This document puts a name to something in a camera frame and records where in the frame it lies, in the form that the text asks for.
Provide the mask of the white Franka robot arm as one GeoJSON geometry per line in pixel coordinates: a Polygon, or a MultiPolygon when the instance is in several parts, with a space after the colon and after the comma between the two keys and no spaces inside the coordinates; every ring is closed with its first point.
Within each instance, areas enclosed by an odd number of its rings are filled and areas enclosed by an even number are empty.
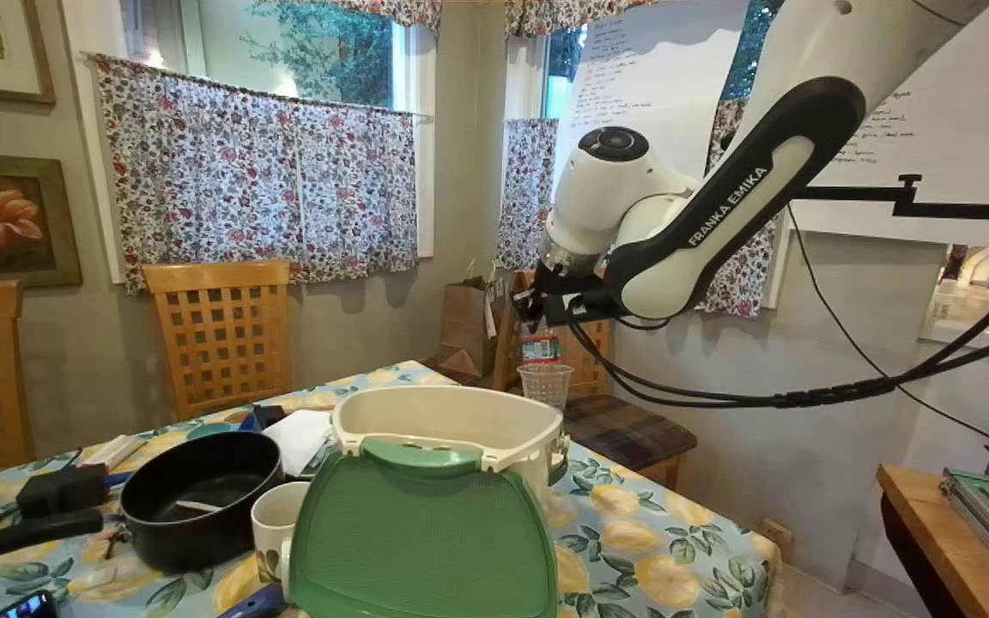
{"type": "Polygon", "coordinates": [[[561,172],[545,253],[514,294],[535,325],[631,315],[668,323],[702,304],[862,122],[989,0],[784,0],[750,102],[702,183],[670,172],[647,133],[596,129],[561,172]]]}

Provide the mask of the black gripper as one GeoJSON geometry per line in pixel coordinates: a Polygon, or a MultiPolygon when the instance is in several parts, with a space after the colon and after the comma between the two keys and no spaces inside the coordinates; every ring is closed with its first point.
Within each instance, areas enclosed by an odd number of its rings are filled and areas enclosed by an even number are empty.
{"type": "Polygon", "coordinates": [[[545,266],[527,267],[520,274],[511,306],[528,329],[618,315],[618,304],[606,292],[599,274],[545,266]]]}

